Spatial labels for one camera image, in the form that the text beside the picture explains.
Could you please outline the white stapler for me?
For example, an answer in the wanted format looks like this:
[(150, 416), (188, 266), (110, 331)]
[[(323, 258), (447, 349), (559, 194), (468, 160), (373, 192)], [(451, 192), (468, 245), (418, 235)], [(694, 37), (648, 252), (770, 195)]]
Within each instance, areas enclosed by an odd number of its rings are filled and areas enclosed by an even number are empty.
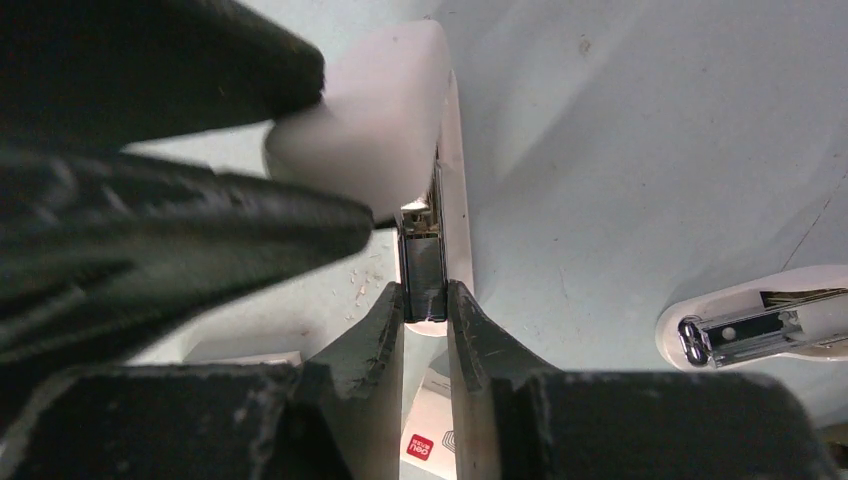
[[(459, 89), (447, 36), (416, 20), (362, 38), (325, 73), (319, 104), (275, 122), (263, 146), (268, 175), (369, 207), (392, 231), (408, 328), (443, 337), (448, 285), (474, 284)], [(446, 320), (407, 322), (407, 238), (438, 237)]]

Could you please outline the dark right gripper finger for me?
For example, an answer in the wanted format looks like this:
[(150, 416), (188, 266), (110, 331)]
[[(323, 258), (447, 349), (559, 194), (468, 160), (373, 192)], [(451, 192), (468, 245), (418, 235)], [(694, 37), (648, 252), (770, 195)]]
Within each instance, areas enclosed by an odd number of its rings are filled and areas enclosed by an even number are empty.
[(325, 60), (237, 1), (5, 1), (1, 133), (125, 145), (316, 105)]
[(361, 251), (355, 201), (144, 156), (1, 152), (1, 363), (134, 353), (192, 316)]

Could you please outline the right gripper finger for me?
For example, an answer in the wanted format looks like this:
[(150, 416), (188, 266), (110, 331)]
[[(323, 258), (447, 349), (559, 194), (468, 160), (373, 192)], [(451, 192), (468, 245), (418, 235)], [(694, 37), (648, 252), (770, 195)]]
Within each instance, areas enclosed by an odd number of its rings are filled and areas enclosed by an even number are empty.
[(98, 366), (58, 374), (12, 424), (5, 479), (394, 479), (404, 300), (298, 366)]
[(564, 371), (447, 287), (461, 479), (834, 479), (800, 402), (758, 374)]

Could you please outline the white staple box sleeve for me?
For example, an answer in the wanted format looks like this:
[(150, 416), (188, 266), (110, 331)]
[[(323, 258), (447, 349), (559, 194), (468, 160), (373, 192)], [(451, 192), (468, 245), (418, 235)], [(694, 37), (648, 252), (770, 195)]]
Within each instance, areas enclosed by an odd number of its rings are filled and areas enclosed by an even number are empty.
[(428, 369), (400, 441), (400, 459), (441, 479), (456, 479), (450, 379)]

